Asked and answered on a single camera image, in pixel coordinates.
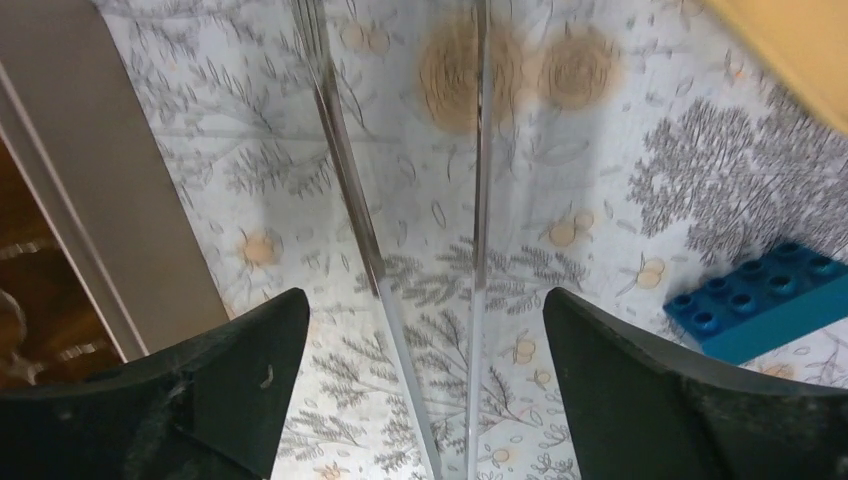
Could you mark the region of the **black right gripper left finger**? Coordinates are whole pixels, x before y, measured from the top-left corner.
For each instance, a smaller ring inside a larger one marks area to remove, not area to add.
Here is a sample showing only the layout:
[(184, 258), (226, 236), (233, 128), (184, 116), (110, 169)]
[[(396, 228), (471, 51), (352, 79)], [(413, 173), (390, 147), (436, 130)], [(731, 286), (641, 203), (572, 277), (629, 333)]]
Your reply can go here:
[(1, 394), (5, 479), (266, 479), (310, 323), (292, 288), (71, 384)]

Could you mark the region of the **long metal tongs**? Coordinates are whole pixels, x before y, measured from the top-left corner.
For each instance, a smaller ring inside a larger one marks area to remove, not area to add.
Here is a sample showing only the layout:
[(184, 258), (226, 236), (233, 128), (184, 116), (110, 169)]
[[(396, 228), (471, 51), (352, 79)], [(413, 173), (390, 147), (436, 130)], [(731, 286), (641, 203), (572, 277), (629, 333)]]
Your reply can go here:
[(379, 330), (355, 335), (402, 399), (378, 463), (474, 479), (497, 113), (487, 1), (296, 1), (299, 40)]

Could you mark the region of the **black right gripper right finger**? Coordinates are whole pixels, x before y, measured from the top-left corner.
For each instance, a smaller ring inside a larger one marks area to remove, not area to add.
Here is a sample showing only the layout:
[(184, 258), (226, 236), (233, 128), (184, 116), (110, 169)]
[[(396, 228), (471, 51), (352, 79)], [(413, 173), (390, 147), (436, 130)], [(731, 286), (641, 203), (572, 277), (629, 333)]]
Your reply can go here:
[(554, 288), (543, 320), (585, 479), (843, 479), (847, 393), (729, 365)]

